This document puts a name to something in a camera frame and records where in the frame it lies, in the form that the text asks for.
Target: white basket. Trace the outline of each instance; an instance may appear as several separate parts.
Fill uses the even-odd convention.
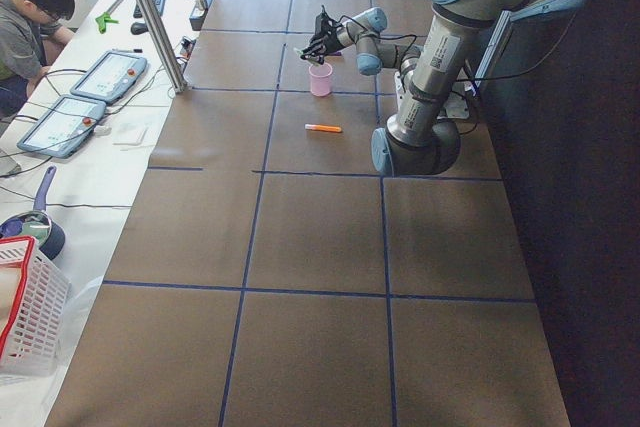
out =
[[[49,375],[69,281],[33,237],[0,239],[2,268],[19,268],[21,278],[9,320],[0,325],[0,376]]]

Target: black wall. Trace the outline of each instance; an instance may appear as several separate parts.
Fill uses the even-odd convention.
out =
[[[566,22],[518,25],[494,74]],[[573,427],[640,426],[639,46],[639,0],[589,0],[483,98]]]

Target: pan handle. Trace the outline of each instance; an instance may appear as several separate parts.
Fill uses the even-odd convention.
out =
[[[51,165],[47,168],[47,171],[44,173],[44,178],[40,183],[40,187],[38,187],[38,192],[36,193],[36,198],[33,203],[33,210],[39,210],[44,212],[47,208],[47,192],[49,191],[49,186],[51,185],[51,181],[53,180],[53,176],[56,175],[56,166]]]

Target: brown table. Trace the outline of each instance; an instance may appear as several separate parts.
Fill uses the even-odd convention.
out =
[[[432,15],[214,0],[48,427],[568,425],[486,126],[378,176],[393,73],[346,49],[313,97],[321,5],[420,43]]]

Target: saucepan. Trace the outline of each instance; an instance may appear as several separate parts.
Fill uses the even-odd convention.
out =
[[[45,211],[47,208],[47,192],[55,174],[55,166],[47,168],[36,193],[33,210],[14,215],[0,224],[0,237],[15,237],[17,235],[35,237],[40,252],[50,260],[56,258],[60,253],[65,241],[62,227],[56,224]]]

